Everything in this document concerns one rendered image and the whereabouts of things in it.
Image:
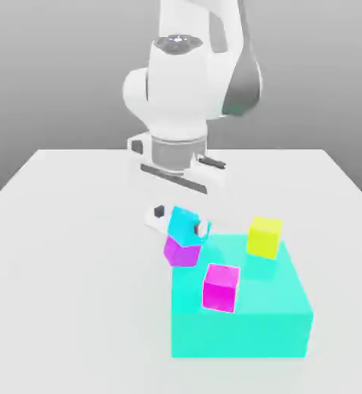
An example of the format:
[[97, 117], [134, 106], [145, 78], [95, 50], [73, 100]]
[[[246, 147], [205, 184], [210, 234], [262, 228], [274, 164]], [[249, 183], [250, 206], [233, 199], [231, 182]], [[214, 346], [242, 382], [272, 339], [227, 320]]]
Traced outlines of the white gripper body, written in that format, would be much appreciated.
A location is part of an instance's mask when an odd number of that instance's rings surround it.
[[155, 202], [200, 213], [216, 213], [227, 194], [226, 164], [201, 155], [194, 156], [190, 167], [179, 175], [166, 172], [143, 155], [131, 153], [130, 180]]

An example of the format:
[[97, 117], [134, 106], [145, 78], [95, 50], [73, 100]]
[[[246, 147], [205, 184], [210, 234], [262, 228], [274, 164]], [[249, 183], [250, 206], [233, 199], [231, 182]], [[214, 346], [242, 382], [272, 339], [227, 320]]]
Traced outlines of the small cyan cube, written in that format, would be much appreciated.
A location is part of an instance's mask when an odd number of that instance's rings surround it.
[[168, 235], [181, 246], [203, 245], [194, 234], [194, 225], [204, 219], [199, 214], [179, 206], [174, 206], [168, 224]]

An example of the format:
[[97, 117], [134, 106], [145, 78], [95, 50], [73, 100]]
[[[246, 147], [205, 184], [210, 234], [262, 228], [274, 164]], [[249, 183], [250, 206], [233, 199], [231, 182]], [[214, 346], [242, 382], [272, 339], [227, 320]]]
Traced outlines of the small purple cube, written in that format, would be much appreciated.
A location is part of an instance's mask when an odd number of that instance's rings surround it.
[[169, 235], [164, 244], [164, 256], [171, 267], [190, 268], [197, 265], [201, 245], [181, 246]]

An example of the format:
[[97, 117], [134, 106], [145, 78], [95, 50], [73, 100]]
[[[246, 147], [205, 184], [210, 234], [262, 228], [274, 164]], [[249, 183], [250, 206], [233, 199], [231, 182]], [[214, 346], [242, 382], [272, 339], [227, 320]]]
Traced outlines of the small magenta cube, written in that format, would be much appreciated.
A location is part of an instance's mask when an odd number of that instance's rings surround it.
[[202, 306], [234, 313], [240, 273], [239, 267], [209, 263], [203, 281]]

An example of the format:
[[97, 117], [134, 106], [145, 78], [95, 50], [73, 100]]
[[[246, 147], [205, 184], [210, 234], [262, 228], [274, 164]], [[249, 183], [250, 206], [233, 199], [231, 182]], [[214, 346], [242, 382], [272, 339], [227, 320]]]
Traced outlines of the small yellow cube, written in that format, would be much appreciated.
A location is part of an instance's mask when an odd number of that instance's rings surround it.
[[284, 222], [257, 215], [247, 237], [247, 253], [266, 259], [276, 259]]

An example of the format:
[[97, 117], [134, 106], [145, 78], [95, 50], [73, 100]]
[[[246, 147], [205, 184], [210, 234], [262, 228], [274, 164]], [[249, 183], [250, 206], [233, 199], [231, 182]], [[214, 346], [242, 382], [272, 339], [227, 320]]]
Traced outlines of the large turquoise box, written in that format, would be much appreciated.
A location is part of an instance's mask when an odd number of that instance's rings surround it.
[[[247, 235], [211, 235], [192, 268], [171, 275], [171, 354], [178, 358], [305, 356], [313, 309], [285, 244], [276, 259], [249, 255]], [[232, 313], [203, 306], [209, 264], [240, 269]]]

